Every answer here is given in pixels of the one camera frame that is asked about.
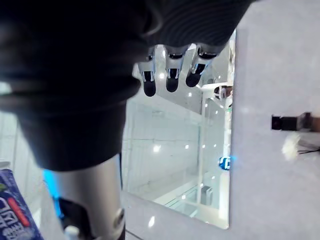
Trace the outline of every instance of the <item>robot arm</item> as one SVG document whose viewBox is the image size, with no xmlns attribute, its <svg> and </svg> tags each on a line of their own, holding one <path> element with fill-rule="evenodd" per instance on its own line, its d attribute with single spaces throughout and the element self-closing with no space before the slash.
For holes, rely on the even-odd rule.
<svg viewBox="0 0 320 240">
<path fill-rule="evenodd" d="M 16 114 L 57 217 L 78 239 L 125 239 L 120 153 L 126 102 L 140 87 L 134 63 L 156 44 L 224 47 L 251 0 L 163 2 L 1 3 L 0 80 L 12 93 L 0 109 Z M 178 79 L 184 51 L 168 49 L 182 55 L 166 66 Z"/>
</svg>

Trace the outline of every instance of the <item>silver metal cylinder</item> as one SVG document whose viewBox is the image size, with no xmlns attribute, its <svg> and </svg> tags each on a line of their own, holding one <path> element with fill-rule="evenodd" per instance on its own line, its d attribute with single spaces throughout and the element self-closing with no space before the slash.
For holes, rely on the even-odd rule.
<svg viewBox="0 0 320 240">
<path fill-rule="evenodd" d="M 92 236 L 99 240 L 119 239 L 125 224 L 120 198 L 119 154 L 86 169 L 45 170 L 44 179 L 54 200 L 67 200 L 85 209 Z M 74 216 L 66 215 L 59 204 L 55 204 L 55 210 L 60 219 L 71 218 L 73 222 Z M 76 227 L 81 233 L 82 226 Z"/>
</svg>

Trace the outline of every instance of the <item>white wall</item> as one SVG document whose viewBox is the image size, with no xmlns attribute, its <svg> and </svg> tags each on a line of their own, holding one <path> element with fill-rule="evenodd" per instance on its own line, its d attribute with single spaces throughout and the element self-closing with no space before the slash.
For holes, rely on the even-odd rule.
<svg viewBox="0 0 320 240">
<path fill-rule="evenodd" d="M 318 240 L 320 159 L 287 162 L 287 132 L 271 114 L 320 115 L 320 2 L 254 3 L 237 31 L 230 228 L 221 230 L 127 197 L 127 227 L 142 239 Z M 148 221 L 155 216 L 155 224 Z"/>
<path fill-rule="evenodd" d="M 186 109 L 185 117 L 166 111 L 182 108 L 171 105 L 152 108 L 134 99 L 127 105 L 123 185 L 125 190 L 150 200 L 187 183 L 197 174 L 199 126 L 188 119 Z M 161 146 L 159 152 L 153 151 L 155 145 Z"/>
</svg>

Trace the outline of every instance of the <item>ceiling light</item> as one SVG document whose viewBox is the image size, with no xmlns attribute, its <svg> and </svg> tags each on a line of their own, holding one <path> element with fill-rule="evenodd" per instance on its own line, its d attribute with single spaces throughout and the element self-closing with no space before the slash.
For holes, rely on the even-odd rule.
<svg viewBox="0 0 320 240">
<path fill-rule="evenodd" d="M 155 216 L 152 216 L 150 218 L 150 221 L 148 223 L 148 227 L 151 228 L 153 225 L 155 225 Z"/>
<path fill-rule="evenodd" d="M 161 73 L 159 74 L 159 78 L 160 78 L 160 79 L 164 79 L 164 78 L 165 78 L 165 74 L 164 74 L 163 72 L 161 72 Z"/>
<path fill-rule="evenodd" d="M 160 151 L 161 145 L 154 145 L 153 152 L 158 153 Z"/>
</svg>

